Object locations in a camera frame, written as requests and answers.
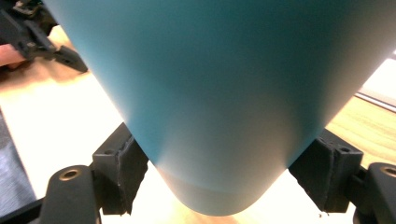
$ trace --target wooden table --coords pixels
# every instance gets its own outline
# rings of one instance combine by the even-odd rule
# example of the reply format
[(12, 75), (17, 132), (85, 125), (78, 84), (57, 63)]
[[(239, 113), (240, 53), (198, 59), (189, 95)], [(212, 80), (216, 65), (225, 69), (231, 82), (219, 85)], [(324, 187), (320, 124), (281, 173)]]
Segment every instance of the wooden table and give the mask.
[[(70, 42), (58, 27), (57, 44)], [(122, 122), (120, 114), (91, 73), (35, 60), (0, 82), (0, 106), (37, 198), (49, 178), (70, 165), (90, 164), (92, 153)], [(394, 113), (351, 98), (327, 127), (365, 152), (363, 165), (396, 163)], [(184, 206), (152, 166), (134, 201), (133, 214), (103, 217), (104, 223), (351, 223), (346, 215), (319, 212), (286, 171), (247, 210), (228, 217), (208, 217)]]

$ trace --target teal fabric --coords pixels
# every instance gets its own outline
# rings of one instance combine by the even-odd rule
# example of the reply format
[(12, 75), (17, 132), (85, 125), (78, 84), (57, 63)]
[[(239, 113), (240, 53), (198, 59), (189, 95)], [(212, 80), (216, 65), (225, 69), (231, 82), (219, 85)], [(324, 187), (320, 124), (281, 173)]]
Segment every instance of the teal fabric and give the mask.
[(371, 1), (45, 3), (171, 190), (216, 216), (254, 203), (396, 40)]

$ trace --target white surface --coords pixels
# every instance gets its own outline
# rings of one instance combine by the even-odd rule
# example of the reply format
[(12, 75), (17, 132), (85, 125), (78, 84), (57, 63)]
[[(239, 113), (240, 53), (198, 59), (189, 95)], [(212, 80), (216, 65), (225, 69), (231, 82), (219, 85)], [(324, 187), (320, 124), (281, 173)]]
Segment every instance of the white surface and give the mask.
[(364, 94), (359, 97), (396, 112), (396, 60), (385, 60), (363, 84), (359, 93)]

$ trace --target screw hole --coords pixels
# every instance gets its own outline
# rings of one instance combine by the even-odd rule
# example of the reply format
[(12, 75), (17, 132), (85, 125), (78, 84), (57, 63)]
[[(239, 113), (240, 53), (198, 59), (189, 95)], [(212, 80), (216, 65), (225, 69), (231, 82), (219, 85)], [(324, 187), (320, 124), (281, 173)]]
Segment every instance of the screw hole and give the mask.
[(351, 151), (350, 148), (348, 148), (348, 147), (341, 147), (340, 150), (343, 151), (343, 152), (350, 152)]
[(59, 176), (59, 179), (62, 181), (68, 181), (68, 180), (76, 178), (79, 175), (80, 175), (80, 171), (78, 169), (73, 169), (73, 170), (68, 170), (68, 171), (63, 172)]
[(386, 175), (396, 177), (396, 169), (393, 167), (381, 167), (381, 171), (384, 172)]

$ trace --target black mechanical arm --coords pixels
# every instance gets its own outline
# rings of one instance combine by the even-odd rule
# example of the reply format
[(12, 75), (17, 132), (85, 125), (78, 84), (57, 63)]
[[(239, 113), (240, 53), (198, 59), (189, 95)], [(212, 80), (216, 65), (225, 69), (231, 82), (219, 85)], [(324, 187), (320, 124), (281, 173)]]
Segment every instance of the black mechanical arm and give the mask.
[(48, 39), (57, 25), (40, 0), (0, 0), (0, 44), (11, 44), (26, 60), (47, 60), (88, 71), (79, 55), (66, 46), (56, 49)]

